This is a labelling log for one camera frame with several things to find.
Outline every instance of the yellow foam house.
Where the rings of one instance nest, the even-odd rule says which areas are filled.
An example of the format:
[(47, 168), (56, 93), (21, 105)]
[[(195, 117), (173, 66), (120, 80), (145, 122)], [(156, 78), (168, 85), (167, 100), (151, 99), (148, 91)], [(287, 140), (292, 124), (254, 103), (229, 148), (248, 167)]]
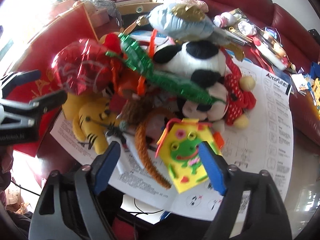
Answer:
[(224, 141), (220, 133), (212, 135), (211, 123), (197, 119), (173, 118), (164, 129), (158, 141), (156, 157), (159, 155), (168, 168), (169, 175), (179, 193), (182, 193), (208, 179), (198, 155), (198, 144), (207, 141), (216, 154)]

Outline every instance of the panda plush toy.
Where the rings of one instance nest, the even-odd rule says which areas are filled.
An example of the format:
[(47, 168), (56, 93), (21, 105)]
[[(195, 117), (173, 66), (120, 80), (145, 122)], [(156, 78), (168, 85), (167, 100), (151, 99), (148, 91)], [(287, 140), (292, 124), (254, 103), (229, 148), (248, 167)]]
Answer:
[(201, 105), (178, 98), (178, 108), (185, 117), (210, 122), (223, 118), (228, 109), (228, 92), (223, 85), (226, 57), (219, 47), (205, 40), (159, 46), (153, 61), (157, 69), (190, 79), (221, 99), (213, 105)]

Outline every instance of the instruction manual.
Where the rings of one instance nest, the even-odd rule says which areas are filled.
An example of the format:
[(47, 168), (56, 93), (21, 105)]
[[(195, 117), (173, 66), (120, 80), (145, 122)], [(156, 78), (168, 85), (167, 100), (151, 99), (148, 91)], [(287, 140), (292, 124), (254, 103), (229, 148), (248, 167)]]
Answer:
[[(248, 61), (234, 59), (234, 62), (244, 75), (256, 80), (253, 94), (257, 103), (252, 111), (245, 113), (250, 120), (247, 129), (237, 130), (226, 126), (222, 133), (225, 140), (222, 154), (228, 164), (235, 164), (243, 171), (259, 173), (260, 170), (268, 170), (284, 200), (290, 182), (293, 155), (292, 116), (289, 109), (291, 85)], [(164, 124), (160, 122), (158, 125), (160, 130)], [(63, 114), (57, 118), (51, 135), (81, 164), (91, 164), (96, 157), (93, 149), (89, 150), (88, 145), (76, 140), (72, 124), (65, 120)], [(126, 139), (127, 144), (134, 145), (133, 136), (126, 135)], [(111, 141), (120, 143), (114, 137), (108, 138), (108, 142)], [(153, 150), (148, 153), (159, 172), (170, 179), (161, 159), (155, 158)], [(169, 190), (162, 188), (122, 145), (120, 160), (109, 184), (156, 208), (202, 220), (212, 220), (223, 199), (212, 189), (209, 180), (181, 194), (174, 186)], [(237, 221), (244, 221), (248, 201), (249, 192), (244, 192)]]

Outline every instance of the orange pipe cleaner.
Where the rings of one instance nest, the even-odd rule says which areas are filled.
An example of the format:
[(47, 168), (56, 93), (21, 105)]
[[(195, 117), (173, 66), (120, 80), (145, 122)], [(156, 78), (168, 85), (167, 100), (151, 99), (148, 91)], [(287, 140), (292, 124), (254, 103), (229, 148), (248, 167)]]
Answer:
[(176, 117), (172, 112), (163, 107), (157, 107), (153, 109), (147, 117), (138, 125), (135, 135), (135, 146), (139, 154), (139, 158), (142, 161), (144, 167), (150, 176), (162, 187), (169, 189), (171, 188), (170, 182), (165, 179), (157, 168), (153, 165), (149, 155), (148, 155), (148, 146), (146, 142), (146, 129), (150, 120), (156, 115), (164, 115), (168, 119)]

